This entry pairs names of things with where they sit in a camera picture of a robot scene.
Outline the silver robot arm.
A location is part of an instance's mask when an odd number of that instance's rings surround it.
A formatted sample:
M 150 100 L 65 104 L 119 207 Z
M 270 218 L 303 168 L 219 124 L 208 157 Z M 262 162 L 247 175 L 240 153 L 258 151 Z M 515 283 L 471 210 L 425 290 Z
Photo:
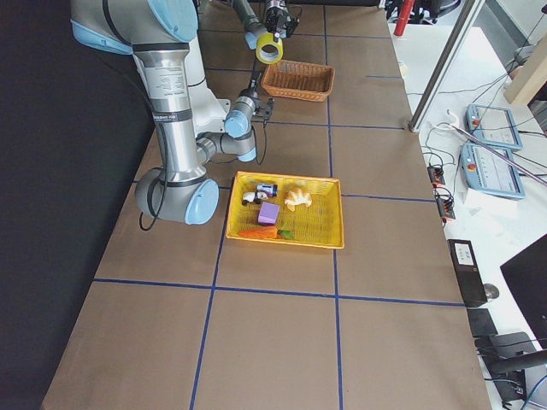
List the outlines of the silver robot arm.
M 70 6 L 76 40 L 132 56 L 144 84 L 163 165 L 137 184 L 142 214 L 187 225 L 208 222 L 219 187 L 205 165 L 219 154 L 256 158 L 251 119 L 259 107 L 257 95 L 247 90 L 230 102 L 208 88 L 194 1 L 72 1 Z
M 273 35 L 273 41 L 279 44 L 283 38 L 289 38 L 296 30 L 300 15 L 291 13 L 286 1 L 266 1 L 263 15 L 259 18 L 248 1 L 228 1 L 236 12 L 246 31 L 246 41 L 252 50 L 258 48 L 258 40 L 265 39 L 267 33 Z

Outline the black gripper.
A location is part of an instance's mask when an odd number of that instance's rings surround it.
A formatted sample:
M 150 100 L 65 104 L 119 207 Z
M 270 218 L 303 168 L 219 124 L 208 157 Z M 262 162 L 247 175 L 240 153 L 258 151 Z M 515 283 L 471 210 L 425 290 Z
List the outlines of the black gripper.
M 246 89 L 243 90 L 243 96 L 248 97 L 252 100 L 259 100 L 259 92 L 257 91 L 258 85 L 260 84 L 261 72 L 254 71 L 251 75 L 249 84 Z
M 296 30 L 296 16 L 292 15 L 285 1 L 269 0 L 265 2 L 263 24 L 273 33 L 275 42 L 289 38 Z

